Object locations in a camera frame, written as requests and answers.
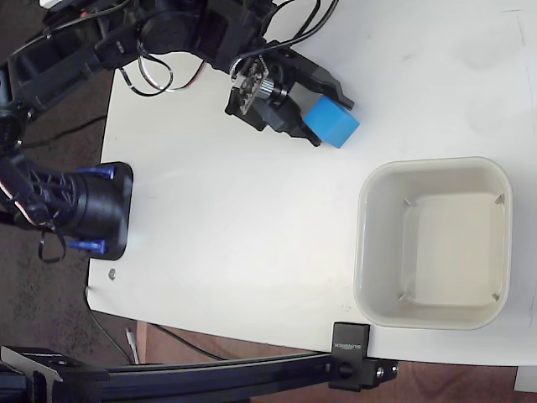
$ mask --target white bowl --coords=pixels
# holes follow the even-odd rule
[[[360,194],[355,298],[386,327],[472,330],[508,296],[513,193],[485,158],[394,162]]]

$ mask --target wire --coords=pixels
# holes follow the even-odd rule
[[[315,7],[313,7],[313,11],[311,11],[310,16],[308,17],[308,19],[306,19],[304,25],[300,27],[299,32],[296,33],[293,39],[300,37],[308,29],[308,27],[311,24],[311,21],[313,21],[313,18],[315,18],[317,13],[319,13],[320,9],[321,9],[321,0],[316,0]]]
[[[150,55],[144,48],[143,48],[143,45],[140,41],[138,41],[138,54],[139,54],[139,57],[143,57],[144,59],[147,59],[147,60],[150,60],[150,61],[153,61],[159,65],[163,65],[166,69],[168,69],[168,73],[169,73],[169,80],[168,80],[168,83],[165,85],[165,86],[157,86],[157,88],[159,89],[157,92],[141,92],[138,88],[136,88],[134,86],[134,84],[131,82],[131,79],[128,77],[128,74],[127,72],[125,71],[125,69],[123,67],[120,67],[119,68],[119,72],[121,73],[121,75],[123,76],[123,80],[125,80],[125,82],[127,83],[127,86],[128,88],[134,92],[136,95],[139,95],[141,97],[146,97],[146,98],[150,98],[150,97],[156,97],[160,94],[163,94],[165,93],[166,91],[168,91],[168,89],[171,87],[172,83],[174,82],[174,71],[171,70],[171,67],[169,67],[169,65],[167,63],[165,63],[163,60],[161,59],[157,59],[156,57]]]
[[[334,11],[336,10],[336,7],[337,7],[338,3],[339,3],[339,0],[332,0],[332,3],[330,4],[330,7],[328,8],[328,10],[326,10],[326,13],[321,18],[321,21],[319,21],[316,24],[316,26],[313,27],[311,30],[309,30],[305,34],[302,34],[298,38],[293,38],[293,39],[290,39],[290,40],[286,40],[285,42],[282,42],[280,44],[273,44],[272,46],[267,46],[265,48],[261,48],[261,49],[258,49],[258,50],[252,50],[250,52],[247,52],[247,53],[244,53],[242,55],[239,55],[237,57],[237,60],[247,59],[248,57],[259,56],[259,55],[262,55],[263,53],[267,53],[267,52],[270,52],[270,51],[273,51],[273,50],[290,48],[291,46],[293,46],[295,44],[298,44],[300,42],[303,42],[303,41],[311,38],[313,35],[315,35],[317,32],[319,32],[322,27],[325,26],[326,22],[330,19],[330,17],[332,16]]]
[[[265,19],[263,20],[263,22],[262,22],[262,26],[263,26],[262,31],[265,31],[265,30],[266,30],[266,28],[267,28],[267,24],[270,23],[270,20],[274,17],[274,15],[276,15],[276,14],[279,12],[279,10],[281,10],[282,8],[284,8],[286,5],[291,4],[293,1],[294,1],[294,0],[287,0],[286,2],[281,3],[279,6],[277,6],[277,7],[273,10],[272,13],[270,13],[269,15],[267,15],[267,16],[265,17]]]
[[[123,349],[123,347],[121,347],[117,343],[117,341],[114,340],[114,338],[110,335],[110,333],[97,320],[95,314],[91,310],[90,303],[87,301],[87,295],[86,295],[88,288],[89,288],[89,285],[87,284],[87,280],[86,280],[86,289],[84,291],[84,302],[86,303],[86,308],[88,312],[90,313],[91,319],[93,319],[94,323],[97,325],[97,327],[99,327],[99,330],[103,332],[103,334],[108,338],[108,340],[110,340],[110,343],[112,343],[112,345],[117,349],[117,351],[119,351],[119,353],[121,353],[121,355],[128,361],[128,363],[131,365],[134,365],[133,359],[131,359],[131,357],[127,354],[127,352]]]
[[[143,63],[143,59],[144,58],[141,57],[141,56],[138,57],[138,68],[140,69],[140,73],[142,73],[143,78],[155,90],[163,90],[164,88],[161,87],[157,83],[157,81],[155,81],[154,78],[149,74],[146,65]],[[205,61],[202,61],[200,63],[200,66],[196,70],[196,73],[194,73],[192,78],[190,78],[186,82],[186,84],[184,84],[183,86],[177,86],[176,88],[169,88],[169,89],[166,89],[165,91],[166,92],[176,92],[176,91],[187,90],[188,88],[190,88],[190,86],[192,84],[194,84],[197,81],[198,78],[200,78],[201,73],[203,73],[203,70],[205,70],[206,66],[207,66],[207,63]]]
[[[107,115],[101,115],[97,118],[93,118],[92,120],[87,121],[86,123],[81,124],[80,126],[76,126],[75,128],[70,128],[68,130],[64,130],[63,132],[59,132],[58,134],[52,136],[50,139],[34,141],[32,143],[23,143],[20,146],[20,148],[21,149],[35,149],[38,147],[45,147],[47,145],[51,145],[52,143],[64,138],[65,136],[68,136],[69,134],[80,132],[81,130],[88,128],[95,123],[101,122],[102,120],[105,120],[106,118],[107,118]]]
[[[195,346],[194,344],[192,344],[192,343],[190,343],[190,342],[187,342],[187,341],[184,340],[181,336],[176,335],[175,333],[169,331],[169,330],[166,329],[165,327],[162,327],[162,326],[160,326],[160,325],[155,325],[154,323],[151,323],[151,325],[152,325],[155,329],[160,330],[162,333],[167,334],[168,336],[170,336],[171,338],[174,338],[174,339],[177,340],[178,342],[183,343],[186,347],[188,347],[188,348],[192,348],[193,350],[197,351],[197,352],[200,353],[200,354],[205,355],[206,357],[209,357],[209,358],[211,358],[211,359],[215,359],[216,361],[226,361],[225,358],[220,357],[219,355],[216,355],[216,354],[213,354],[213,353],[209,353],[208,351],[204,350],[203,348],[199,348],[199,347]]]
[[[49,39],[52,34],[57,34],[58,32],[60,32],[60,31],[62,31],[64,29],[73,27],[73,26],[78,25],[78,24],[85,23],[86,21],[91,21],[91,20],[96,19],[96,18],[104,17],[105,15],[109,15],[109,14],[115,13],[117,11],[121,11],[124,8],[126,8],[129,5],[129,3],[131,3],[132,1],[133,0],[125,0],[123,3],[118,4],[115,7],[112,7],[112,8],[106,9],[106,10],[102,10],[102,11],[98,11],[96,13],[91,13],[91,14],[88,14],[87,16],[85,16],[85,17],[78,18],[78,19],[75,19],[73,21],[70,21],[69,23],[65,23],[65,24],[62,24],[62,25],[60,25],[58,27],[45,30],[43,35],[38,36],[37,38],[29,41],[27,44],[24,44],[21,48],[19,48],[14,53],[18,53],[21,50],[24,50],[24,49],[28,48],[29,46],[31,46],[33,44],[37,44],[41,40]]]

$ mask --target black cable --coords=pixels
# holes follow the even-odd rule
[[[92,124],[101,122],[102,120],[105,120],[106,118],[107,118],[107,115],[99,116],[97,118],[94,118],[94,119],[86,122],[86,123],[81,124],[80,126],[77,126],[75,128],[70,128],[69,130],[65,130],[63,132],[59,132],[58,134],[52,136],[50,139],[41,140],[41,141],[34,141],[32,143],[26,143],[26,144],[23,143],[20,146],[20,148],[21,149],[35,149],[37,147],[45,147],[47,145],[51,145],[55,141],[58,141],[59,139],[62,139],[63,137],[65,137],[65,136],[67,136],[69,134],[80,132],[84,128],[87,128],[87,127],[91,126]]]
[[[286,2],[283,2],[281,3],[279,6],[277,6],[273,11],[272,13],[268,14],[263,22],[262,22],[262,32],[266,31],[267,30],[267,27],[268,27],[268,24],[270,23],[270,20],[274,17],[274,15],[276,15],[279,10],[281,10],[282,8],[284,8],[286,5],[288,4],[291,4],[294,0],[287,0]]]
[[[313,18],[315,18],[317,13],[319,13],[320,9],[321,9],[321,0],[316,0],[315,7],[313,7],[313,11],[311,11],[310,16],[308,17],[308,19],[306,19],[304,25],[300,27],[299,32],[296,33],[293,39],[300,37],[308,29],[308,27],[311,24],[311,21],[313,21]]]
[[[236,58],[236,60],[247,59],[248,57],[259,56],[259,55],[262,55],[263,53],[267,53],[267,52],[270,52],[270,51],[273,51],[273,50],[290,48],[291,46],[293,46],[295,44],[298,44],[300,42],[303,42],[303,41],[311,38],[313,35],[315,35],[317,32],[319,32],[321,30],[321,28],[326,24],[326,22],[330,19],[330,17],[332,16],[334,11],[336,10],[336,7],[337,7],[338,3],[339,3],[339,0],[332,0],[332,3],[330,4],[330,7],[328,8],[328,10],[326,10],[326,13],[322,17],[321,21],[319,21],[315,27],[313,27],[311,30],[309,30],[305,34],[302,34],[300,37],[293,38],[293,39],[290,39],[290,40],[286,40],[285,42],[282,42],[280,44],[273,44],[272,46],[267,46],[265,48],[261,48],[261,49],[258,49],[258,50],[252,50],[250,52],[247,52],[247,53],[244,53],[244,54],[238,56],[238,58]]]
[[[209,353],[208,351],[204,350],[203,348],[199,348],[199,347],[195,346],[194,344],[192,344],[190,342],[187,342],[181,336],[176,335],[175,333],[169,331],[165,327],[162,327],[160,325],[155,325],[154,323],[151,323],[151,326],[153,326],[155,329],[158,329],[161,332],[167,334],[171,338],[174,338],[178,342],[183,343],[186,347],[192,348],[193,350],[197,351],[198,353],[205,355],[206,357],[209,357],[211,359],[215,359],[216,361],[226,361],[225,358],[220,357],[219,355]]]
[[[110,335],[110,333],[102,326],[102,324],[97,320],[95,314],[91,310],[90,303],[87,301],[87,291],[88,285],[86,282],[86,289],[84,290],[84,303],[86,304],[87,311],[89,312],[91,319],[93,319],[94,323],[99,327],[101,332],[110,340],[110,343],[121,353],[121,355],[128,361],[129,364],[134,365],[133,359],[131,359],[130,355],[127,354],[127,352],[114,340],[114,338]]]

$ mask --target black metal bracket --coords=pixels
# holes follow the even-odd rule
[[[397,376],[397,362],[366,357],[368,325],[336,323],[332,354],[301,353],[189,365],[98,369],[46,348],[2,347],[0,401],[224,403],[329,382],[360,391]]]
[[[367,356],[369,332],[369,325],[334,323],[329,387],[359,392],[397,377],[397,361]]]

